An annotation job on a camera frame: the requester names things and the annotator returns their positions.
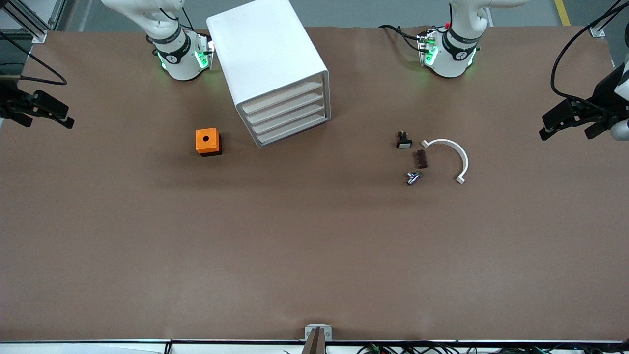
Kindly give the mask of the orange button box black base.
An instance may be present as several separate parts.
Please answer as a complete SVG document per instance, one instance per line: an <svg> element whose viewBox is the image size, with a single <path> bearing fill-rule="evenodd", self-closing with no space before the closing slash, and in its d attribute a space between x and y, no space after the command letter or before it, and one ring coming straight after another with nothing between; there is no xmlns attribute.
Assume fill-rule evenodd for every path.
<svg viewBox="0 0 629 354"><path fill-rule="evenodd" d="M216 128L195 131L195 150L198 155L202 157L222 155L222 147L222 136Z"/></svg>

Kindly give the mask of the aluminium frame profile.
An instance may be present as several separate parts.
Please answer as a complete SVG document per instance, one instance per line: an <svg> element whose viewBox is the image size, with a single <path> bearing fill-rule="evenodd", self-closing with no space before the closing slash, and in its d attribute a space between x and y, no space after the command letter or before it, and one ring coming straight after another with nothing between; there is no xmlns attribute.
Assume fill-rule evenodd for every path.
<svg viewBox="0 0 629 354"><path fill-rule="evenodd" d="M68 0L0 0L0 30L16 36L30 36L44 43L48 32L60 27Z"/></svg>
<svg viewBox="0 0 629 354"><path fill-rule="evenodd" d="M589 23L587 29L592 38L604 38L605 27L625 8L629 7L629 0L616 0L598 19Z"/></svg>

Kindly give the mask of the white curved plastic bracket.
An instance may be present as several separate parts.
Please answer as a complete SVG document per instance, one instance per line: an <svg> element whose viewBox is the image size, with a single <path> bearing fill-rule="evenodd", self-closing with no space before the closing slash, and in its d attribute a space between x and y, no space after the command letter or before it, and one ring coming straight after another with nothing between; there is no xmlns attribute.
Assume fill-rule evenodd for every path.
<svg viewBox="0 0 629 354"><path fill-rule="evenodd" d="M465 175L467 174L470 165L469 155L467 154L465 149L459 143L456 143L455 141L449 139L434 139L432 141L422 141L422 146L426 149L438 144L450 147L458 153L462 161L462 171L460 171L460 173L456 176L455 180L456 182L458 182L458 184L465 184Z"/></svg>

